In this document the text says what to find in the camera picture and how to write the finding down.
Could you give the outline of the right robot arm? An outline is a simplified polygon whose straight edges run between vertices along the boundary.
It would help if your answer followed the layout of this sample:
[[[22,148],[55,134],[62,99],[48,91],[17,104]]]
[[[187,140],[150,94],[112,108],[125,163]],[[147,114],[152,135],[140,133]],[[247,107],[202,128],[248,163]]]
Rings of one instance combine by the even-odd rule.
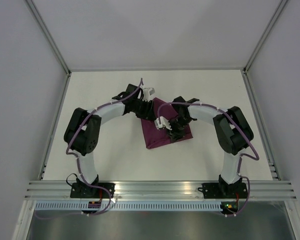
[[[173,143],[185,137],[186,127],[191,121],[201,120],[214,126],[218,143],[224,152],[223,167],[218,177],[218,192],[225,198],[231,197],[242,183],[242,158],[248,156],[245,149],[250,147],[254,153],[251,158],[259,160],[259,155],[251,146],[254,133],[242,110],[237,106],[223,110],[204,104],[197,98],[186,101],[181,96],[175,98],[170,105],[177,112],[177,117],[163,120],[161,111],[158,110],[157,113]]]

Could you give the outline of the purple cloth napkin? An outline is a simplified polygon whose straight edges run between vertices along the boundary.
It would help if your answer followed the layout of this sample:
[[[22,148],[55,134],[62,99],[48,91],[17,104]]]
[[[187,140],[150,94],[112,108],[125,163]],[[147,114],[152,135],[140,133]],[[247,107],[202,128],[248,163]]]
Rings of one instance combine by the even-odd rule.
[[[156,117],[158,108],[166,102],[157,97],[155,97],[153,101],[154,113]],[[175,120],[178,117],[177,111],[171,105],[163,106],[160,109],[160,114],[167,120]],[[168,135],[167,129],[157,129],[153,121],[141,119],[141,127],[145,141],[145,146],[149,150],[174,143],[171,140],[171,137]],[[185,141],[193,138],[191,128],[189,125],[185,127],[184,134],[185,135],[181,139],[176,140],[176,142]]]

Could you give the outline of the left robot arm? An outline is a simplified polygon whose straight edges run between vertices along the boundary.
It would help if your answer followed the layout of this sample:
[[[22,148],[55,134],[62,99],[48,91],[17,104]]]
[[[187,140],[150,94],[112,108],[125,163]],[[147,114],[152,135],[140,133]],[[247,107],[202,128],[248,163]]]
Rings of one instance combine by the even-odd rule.
[[[99,193],[99,175],[95,167],[94,150],[97,147],[101,126],[117,117],[134,113],[142,120],[154,121],[153,97],[155,89],[128,84],[125,91],[92,110],[76,108],[70,118],[63,139],[67,143],[66,155],[76,159],[81,191],[88,198]]]

